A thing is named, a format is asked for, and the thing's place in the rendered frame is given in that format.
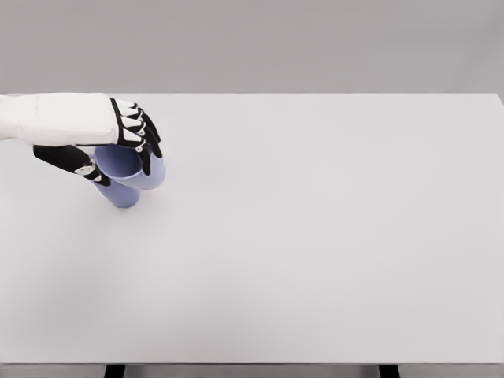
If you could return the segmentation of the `lavender plastic cup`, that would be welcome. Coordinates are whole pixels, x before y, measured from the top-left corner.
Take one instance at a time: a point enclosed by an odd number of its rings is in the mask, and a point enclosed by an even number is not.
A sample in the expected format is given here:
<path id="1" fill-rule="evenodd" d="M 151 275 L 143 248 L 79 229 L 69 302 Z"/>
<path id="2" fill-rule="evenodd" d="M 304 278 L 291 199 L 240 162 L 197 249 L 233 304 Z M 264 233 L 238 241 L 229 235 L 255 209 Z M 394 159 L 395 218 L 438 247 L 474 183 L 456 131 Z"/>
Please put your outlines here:
<path id="1" fill-rule="evenodd" d="M 110 185 L 93 182 L 95 188 L 113 205 L 119 208 L 134 206 L 140 198 L 140 190 L 121 183 L 135 174 L 142 173 L 141 160 L 134 149 L 117 145 L 98 146 L 94 161 L 102 176 L 110 178 Z"/>
<path id="2" fill-rule="evenodd" d="M 154 190 L 165 180 L 165 163 L 162 157 L 150 154 L 150 175 L 140 169 L 136 178 L 136 186 L 143 190 Z"/>

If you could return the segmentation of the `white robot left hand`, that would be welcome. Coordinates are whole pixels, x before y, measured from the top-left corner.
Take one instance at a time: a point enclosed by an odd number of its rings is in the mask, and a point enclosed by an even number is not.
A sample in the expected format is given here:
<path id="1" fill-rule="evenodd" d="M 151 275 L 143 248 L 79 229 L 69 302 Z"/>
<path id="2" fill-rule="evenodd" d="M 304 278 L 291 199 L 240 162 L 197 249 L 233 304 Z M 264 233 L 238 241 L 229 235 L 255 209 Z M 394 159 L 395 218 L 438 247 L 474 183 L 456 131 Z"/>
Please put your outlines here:
<path id="1" fill-rule="evenodd" d="M 161 138 L 135 102 L 102 93 L 42 93 L 14 97 L 17 137 L 32 146 L 117 145 L 135 150 L 142 170 L 150 175 L 150 154 L 162 157 Z M 121 180 L 136 186 L 138 174 Z"/>

